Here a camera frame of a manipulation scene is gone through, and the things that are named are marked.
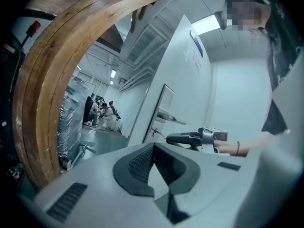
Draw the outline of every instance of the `bracelet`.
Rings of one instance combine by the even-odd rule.
[[[239,150],[239,141],[237,141],[237,153],[236,153],[236,155],[238,155],[238,150]]]

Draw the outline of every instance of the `black vent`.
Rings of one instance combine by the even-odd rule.
[[[73,183],[47,211],[47,214],[63,223],[78,200],[86,190],[87,185]]]
[[[129,162],[129,173],[139,181],[148,184],[149,173],[153,166],[153,147],[145,150]]]
[[[163,149],[155,148],[155,165],[164,179],[166,184],[170,186],[178,178],[186,172],[186,166]]]

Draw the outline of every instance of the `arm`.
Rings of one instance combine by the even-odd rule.
[[[239,150],[238,150],[238,144],[230,144],[227,143],[226,141],[220,141],[220,140],[215,140],[214,141],[214,146],[218,149],[219,153],[228,153],[231,155],[236,155],[238,151],[238,156],[246,156],[249,152],[249,150],[264,146],[268,144],[272,139],[274,138],[273,134],[269,134],[260,140],[251,142],[251,143],[240,143],[239,145]]]

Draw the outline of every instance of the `hand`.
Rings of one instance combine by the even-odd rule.
[[[214,147],[219,153],[235,154],[238,151],[238,145],[230,144],[227,141],[214,140]]]

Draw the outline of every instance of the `black shirt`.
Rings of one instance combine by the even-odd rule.
[[[269,1],[271,2],[271,15],[265,29],[269,35],[273,52],[268,71],[271,87],[274,91],[284,81],[292,68],[297,58],[297,49],[303,44],[303,41],[282,5],[276,0]],[[272,100],[262,131],[276,135],[286,129],[286,123]]]

